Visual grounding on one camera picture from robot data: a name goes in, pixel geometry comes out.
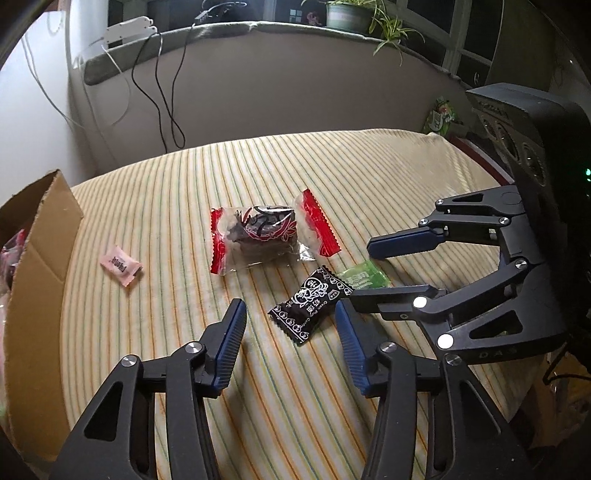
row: cardboard flap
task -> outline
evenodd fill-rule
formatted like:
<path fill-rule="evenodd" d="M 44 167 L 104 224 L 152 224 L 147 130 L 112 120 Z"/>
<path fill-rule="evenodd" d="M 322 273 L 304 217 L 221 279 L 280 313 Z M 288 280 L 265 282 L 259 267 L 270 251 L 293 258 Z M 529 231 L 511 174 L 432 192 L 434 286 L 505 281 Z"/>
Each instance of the cardboard flap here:
<path fill-rule="evenodd" d="M 2 225 L 18 230 L 31 210 L 36 215 L 4 333 L 8 415 L 16 448 L 51 461 L 70 431 L 61 386 L 61 304 L 82 211 L 59 171 L 10 199 L 0 209 Z"/>

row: table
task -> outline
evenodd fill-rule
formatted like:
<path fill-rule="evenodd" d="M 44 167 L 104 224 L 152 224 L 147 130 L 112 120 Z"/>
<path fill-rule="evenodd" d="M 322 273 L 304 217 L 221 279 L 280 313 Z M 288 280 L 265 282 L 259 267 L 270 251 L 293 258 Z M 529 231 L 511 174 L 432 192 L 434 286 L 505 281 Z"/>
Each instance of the table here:
<path fill-rule="evenodd" d="M 73 426 L 119 359 L 148 360 L 198 339 L 234 297 L 248 325 L 230 386 L 206 400 L 224 479 L 356 479 L 366 461 L 377 401 L 352 385 L 334 319 L 296 347 L 266 312 L 317 264 L 209 273 L 209 213 L 220 206 L 289 205 L 311 189 L 342 246 L 323 262 L 340 272 L 368 258 L 373 235 L 415 226 L 440 197 L 496 186 L 442 137 L 375 129 L 239 140 L 145 160 L 73 189 L 85 218 L 72 254 L 62 317 L 64 400 Z M 144 264 L 126 290 L 99 266 L 117 244 Z M 498 248 L 444 244 L 381 267 L 394 284 L 456 289 L 496 269 Z M 414 323 L 385 323 L 395 341 L 433 357 Z M 527 393 L 538 359 L 476 366 L 503 414 Z M 418 408 L 413 478 L 424 478 L 426 398 Z M 164 398 L 156 401 L 158 473 L 170 478 Z"/>

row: black candy wrapper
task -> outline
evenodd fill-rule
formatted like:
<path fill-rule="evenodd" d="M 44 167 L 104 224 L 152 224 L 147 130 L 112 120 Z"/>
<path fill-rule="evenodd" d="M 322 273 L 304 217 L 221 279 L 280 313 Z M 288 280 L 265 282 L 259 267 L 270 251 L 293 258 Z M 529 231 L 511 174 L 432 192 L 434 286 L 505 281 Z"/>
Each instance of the black candy wrapper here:
<path fill-rule="evenodd" d="M 320 267 L 310 274 L 292 298 L 275 305 L 269 316 L 294 343 L 301 345 L 330 313 L 332 306 L 352 293 L 351 286 L 328 268 Z"/>

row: potted plant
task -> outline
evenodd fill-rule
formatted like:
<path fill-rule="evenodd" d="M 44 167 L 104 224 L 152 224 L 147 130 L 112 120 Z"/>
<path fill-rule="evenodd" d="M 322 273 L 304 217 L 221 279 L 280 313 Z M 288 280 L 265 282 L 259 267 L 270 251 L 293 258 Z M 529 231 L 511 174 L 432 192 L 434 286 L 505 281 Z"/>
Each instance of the potted plant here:
<path fill-rule="evenodd" d="M 380 0 L 330 0 L 326 2 L 326 26 L 367 35 L 384 11 Z"/>
<path fill-rule="evenodd" d="M 423 34 L 414 28 L 403 28 L 402 20 L 399 20 L 398 17 L 389 17 L 383 11 L 380 13 L 381 15 L 376 19 L 376 22 L 382 27 L 382 41 L 374 50 L 374 55 L 379 52 L 379 49 L 384 45 L 393 45 L 400 53 L 400 65 L 402 65 L 402 51 L 400 50 L 399 46 L 402 38 L 408 38 L 409 33 L 418 33 L 421 35 L 423 42 L 425 42 L 425 37 L 423 37 Z"/>
<path fill-rule="evenodd" d="M 425 41 L 420 32 L 414 28 L 404 28 L 398 17 L 390 17 L 386 13 L 384 0 L 329 0 L 325 3 L 327 28 L 367 35 L 379 25 L 382 29 L 381 42 L 374 50 L 374 55 L 384 45 L 393 45 L 400 53 L 400 65 L 402 51 L 399 43 L 403 38 L 408 38 L 409 33 L 418 33 Z"/>

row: white wall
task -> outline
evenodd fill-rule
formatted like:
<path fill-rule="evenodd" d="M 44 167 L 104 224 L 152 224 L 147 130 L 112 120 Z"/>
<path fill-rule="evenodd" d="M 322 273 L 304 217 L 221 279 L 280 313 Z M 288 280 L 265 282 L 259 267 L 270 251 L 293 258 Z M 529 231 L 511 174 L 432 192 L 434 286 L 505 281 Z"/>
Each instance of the white wall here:
<path fill-rule="evenodd" d="M 70 0 L 69 52 L 72 58 L 83 53 L 92 58 L 102 53 L 100 43 L 109 19 L 109 0 Z"/>
<path fill-rule="evenodd" d="M 457 80 L 406 54 L 400 66 L 393 48 L 374 57 L 374 48 L 346 38 L 260 31 L 189 45 L 175 98 L 175 117 L 187 135 L 187 148 L 293 132 L 374 127 L 418 131 L 440 95 L 451 100 L 460 118 L 472 121 Z M 160 60 L 160 81 L 169 101 L 181 51 Z M 154 68 L 155 60 L 140 64 L 135 77 L 158 99 L 165 137 L 173 147 Z M 130 73 L 124 75 L 129 79 Z M 82 87 L 76 85 L 76 99 L 84 119 L 92 122 Z M 124 113 L 128 90 L 121 75 L 87 91 L 99 124 L 109 125 Z M 128 113 L 103 136 L 89 133 L 102 171 L 164 153 L 156 110 L 133 85 Z"/>
<path fill-rule="evenodd" d="M 557 40 L 558 67 L 550 84 L 550 93 L 578 103 L 591 120 L 591 85 L 573 54 Z"/>
<path fill-rule="evenodd" d="M 43 14 L 28 30 L 37 71 L 52 100 L 69 116 L 64 12 Z M 49 170 L 73 186 L 96 166 L 87 139 L 71 128 L 41 93 L 18 44 L 0 70 L 0 205 Z"/>

